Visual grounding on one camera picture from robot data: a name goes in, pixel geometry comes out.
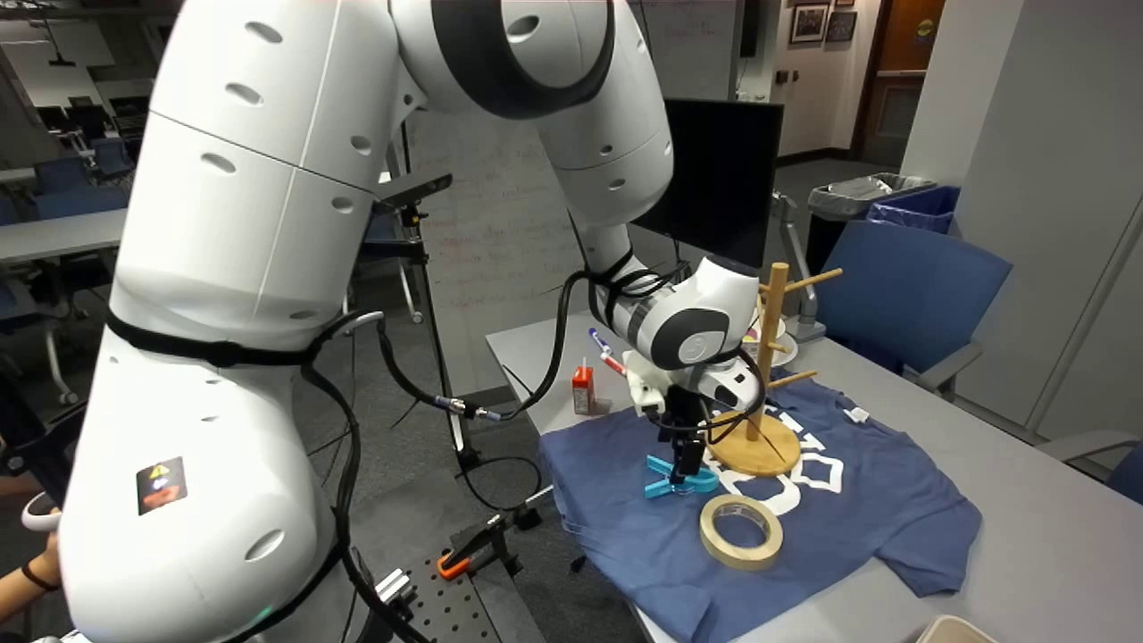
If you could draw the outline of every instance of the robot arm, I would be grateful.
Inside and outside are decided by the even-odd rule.
[[[723,362],[754,279],[699,265],[657,284],[630,254],[670,140],[626,0],[187,0],[61,520],[90,638],[226,638],[320,568],[288,363],[339,313],[413,106],[536,117],[607,323],[683,384],[754,398]]]

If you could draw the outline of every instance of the table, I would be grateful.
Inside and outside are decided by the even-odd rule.
[[[36,182],[36,167],[2,167],[0,185]]]
[[[0,229],[0,265],[49,262],[112,251],[120,239],[125,212],[17,221]]]
[[[588,323],[581,313],[568,320],[562,379],[530,412],[538,433],[581,420],[570,412],[568,375],[581,357],[598,362]],[[538,383],[551,335],[554,320],[538,320],[492,333],[491,347],[518,379]],[[830,340],[804,341],[793,366],[817,372],[823,384],[844,388],[927,448],[982,510],[982,531],[956,595],[917,600],[886,564],[869,559],[747,638],[907,638],[936,615],[963,615],[1011,643],[1143,635],[1139,502]],[[626,383],[607,366],[598,366],[598,397],[614,412],[630,406]]]

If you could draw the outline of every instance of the blue cloth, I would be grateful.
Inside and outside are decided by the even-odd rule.
[[[852,406],[814,383],[773,397],[804,426],[800,482],[791,473],[785,545],[763,570],[727,570],[699,544],[706,495],[643,501],[643,454],[668,457],[657,428],[607,415],[543,435],[564,527],[581,552],[676,638],[732,638],[814,595],[869,558],[914,594],[955,594],[979,531],[979,510],[907,435],[851,420]],[[747,495],[776,495],[779,479],[751,479]]]

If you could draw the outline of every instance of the floor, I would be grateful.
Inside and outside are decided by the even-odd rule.
[[[413,126],[413,159],[421,170],[452,170],[452,190],[426,200],[426,246],[433,300],[438,312],[438,335],[451,363],[452,388],[491,392],[504,388],[504,375],[487,348],[487,333],[526,323],[554,313],[558,284],[577,267],[577,251],[564,221],[562,190],[543,164],[538,140],[530,126],[504,126],[487,117],[426,117]],[[873,170],[851,159],[814,159],[779,167],[776,185],[793,200],[804,200],[811,185],[851,179]],[[631,231],[638,256],[652,267],[676,265],[676,244],[652,231]],[[769,234],[769,256],[782,256],[779,234]],[[394,312],[388,333],[398,340],[398,357],[426,388],[436,384],[433,341],[426,323],[413,323],[402,312],[398,279],[385,270],[369,270],[357,290],[363,304]],[[71,347],[67,372],[83,388],[83,362],[90,333],[64,333]],[[36,341],[8,341],[17,362],[36,363]],[[427,406],[410,406],[394,379],[385,375],[374,335],[357,333],[339,340],[320,353],[320,366],[339,383],[362,420],[363,420],[363,469],[355,502],[355,535],[362,558],[383,575],[394,564],[426,558],[446,544],[451,531],[483,520],[491,510],[462,487],[458,465],[451,457],[446,426]],[[49,406],[49,384],[44,375],[30,383],[30,397]],[[295,398],[300,433],[306,441],[326,441],[339,433],[339,415],[314,392]],[[476,428],[476,441],[487,457],[530,457],[536,435],[530,426]],[[327,479],[331,457],[339,448],[314,454],[314,470]],[[483,494],[498,501],[518,501],[533,488],[533,470],[526,465],[498,465],[471,473]],[[13,510],[2,510],[2,559],[13,564],[36,545],[13,527]],[[626,604],[593,570],[570,575],[568,564],[574,545],[562,540],[558,516],[546,510],[538,531],[518,531],[511,540],[523,552],[526,615],[518,604],[504,608],[504,638],[638,638],[638,625]],[[288,616],[271,638],[336,638],[349,610],[349,594],[339,575],[331,575],[304,615]],[[36,610],[30,632],[61,632],[61,604]]]

